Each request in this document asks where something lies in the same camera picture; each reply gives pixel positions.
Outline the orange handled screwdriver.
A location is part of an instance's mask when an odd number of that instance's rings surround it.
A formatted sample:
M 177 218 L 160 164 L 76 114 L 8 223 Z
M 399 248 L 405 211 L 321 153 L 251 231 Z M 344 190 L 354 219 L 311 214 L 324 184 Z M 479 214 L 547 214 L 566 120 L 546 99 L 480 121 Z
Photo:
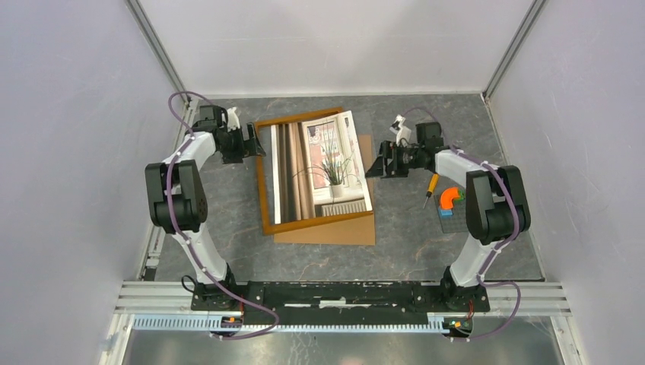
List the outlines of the orange handled screwdriver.
M 437 184 L 439 182 L 439 179 L 440 179 L 440 175 L 436 174 L 436 173 L 434 173 L 432 175 L 432 177 L 430 178 L 430 181 L 429 181 L 429 183 L 427 185 L 427 190 L 425 192 L 425 200 L 424 200 L 424 204 L 422 206 L 423 209 L 426 208 L 427 203 L 430 200 L 430 197 L 433 195 L 434 190 L 436 189 L 436 186 L 437 186 Z

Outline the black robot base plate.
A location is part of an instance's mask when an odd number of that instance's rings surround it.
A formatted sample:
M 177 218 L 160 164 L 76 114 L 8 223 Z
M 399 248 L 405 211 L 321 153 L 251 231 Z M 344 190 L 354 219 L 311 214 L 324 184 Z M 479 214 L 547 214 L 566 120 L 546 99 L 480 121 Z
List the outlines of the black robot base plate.
M 194 311 L 241 313 L 245 325 L 421 325 L 429 313 L 487 313 L 485 288 L 451 297 L 442 282 L 421 281 L 249 281 L 239 297 L 192 294 Z

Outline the brown cardboard backing board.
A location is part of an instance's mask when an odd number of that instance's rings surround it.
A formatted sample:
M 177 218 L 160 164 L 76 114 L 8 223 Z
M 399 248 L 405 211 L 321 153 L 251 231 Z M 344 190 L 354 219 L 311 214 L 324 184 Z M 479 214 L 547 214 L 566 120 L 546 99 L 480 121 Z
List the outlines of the brown cardboard backing board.
M 332 216 L 313 217 L 303 221 L 284 221 L 281 219 L 282 207 L 279 192 L 279 168 L 277 162 L 272 162 L 272 182 L 274 197 L 269 198 L 261 194 L 262 202 L 262 231 L 265 235 L 272 235 L 276 243 L 303 243 L 303 244 L 328 244 L 328 245 L 362 245 L 373 246 L 376 244 L 376 228 L 373 211 L 359 211 L 350 214 L 337 214 Z M 357 198 L 363 200 L 367 207 L 373 201 L 373 184 L 363 182 L 358 188 L 342 186 L 342 195 L 335 197 L 328 186 L 314 189 L 311 178 L 304 178 L 306 202 L 310 208 L 318 204 L 339 205 L 344 198 Z

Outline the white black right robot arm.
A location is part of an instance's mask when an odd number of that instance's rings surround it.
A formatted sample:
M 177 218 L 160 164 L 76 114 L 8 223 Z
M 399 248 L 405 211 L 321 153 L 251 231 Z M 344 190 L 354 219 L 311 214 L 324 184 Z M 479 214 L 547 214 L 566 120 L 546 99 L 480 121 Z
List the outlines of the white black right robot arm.
M 461 309 L 471 292 L 485 287 L 485 274 L 501 250 L 531 224 L 521 172 L 518 167 L 499 167 L 445 144 L 439 122 L 410 129 L 398 118 L 390 130 L 396 139 L 380 144 L 376 160 L 365 173 L 367 178 L 402 178 L 412 169 L 424 169 L 465 190 L 469 235 L 439 290 L 445 308 Z

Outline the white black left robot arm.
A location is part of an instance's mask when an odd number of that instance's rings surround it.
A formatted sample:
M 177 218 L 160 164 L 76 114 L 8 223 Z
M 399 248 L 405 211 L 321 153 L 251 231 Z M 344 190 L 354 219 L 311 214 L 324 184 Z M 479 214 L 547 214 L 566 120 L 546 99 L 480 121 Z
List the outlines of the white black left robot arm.
M 241 127 L 236 107 L 201 106 L 199 117 L 169 157 L 145 167 L 148 209 L 153 225 L 172 236 L 189 257 L 196 273 L 194 294 L 210 295 L 213 304 L 226 310 L 237 304 L 239 290 L 208 232 L 208 200 L 200 170 L 216 153 L 224 164 L 232 164 L 266 152 L 256 127 Z

